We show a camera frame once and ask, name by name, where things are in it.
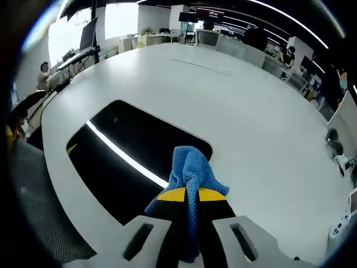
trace white table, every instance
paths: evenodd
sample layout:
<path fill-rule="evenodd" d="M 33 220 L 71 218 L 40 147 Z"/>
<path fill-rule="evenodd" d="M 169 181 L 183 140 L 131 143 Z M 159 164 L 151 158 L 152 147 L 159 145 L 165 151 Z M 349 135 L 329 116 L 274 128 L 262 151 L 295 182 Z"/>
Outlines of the white table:
<path fill-rule="evenodd" d="M 326 121 L 268 72 L 217 51 L 161 44 L 119 54 L 78 74 L 45 108 L 44 151 L 69 219 L 98 253 L 126 234 L 85 186 L 67 153 L 73 134 L 116 99 L 205 140 L 228 201 L 288 256 L 318 263 L 329 227 L 348 207 L 348 179 L 325 151 Z"/>

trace blue cloth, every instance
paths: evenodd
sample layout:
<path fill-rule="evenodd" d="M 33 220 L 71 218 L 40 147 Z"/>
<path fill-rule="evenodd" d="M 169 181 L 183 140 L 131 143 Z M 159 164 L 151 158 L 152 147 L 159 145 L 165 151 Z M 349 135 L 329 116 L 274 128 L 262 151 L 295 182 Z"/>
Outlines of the blue cloth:
<path fill-rule="evenodd" d="M 162 193 L 181 187 L 186 187 L 188 198 L 187 235 L 189 245 L 187 245 L 187 255 L 189 259 L 184 261 L 194 262 L 199 255 L 197 242 L 197 190 L 199 187 L 208 188 L 226 196 L 229 187 L 220 184 L 216 180 L 206 157 L 198 149 L 192 146 L 178 146 L 173 151 L 172 171 L 168 186 Z M 156 200 L 157 197 L 146 208 L 147 215 L 150 216 Z"/>

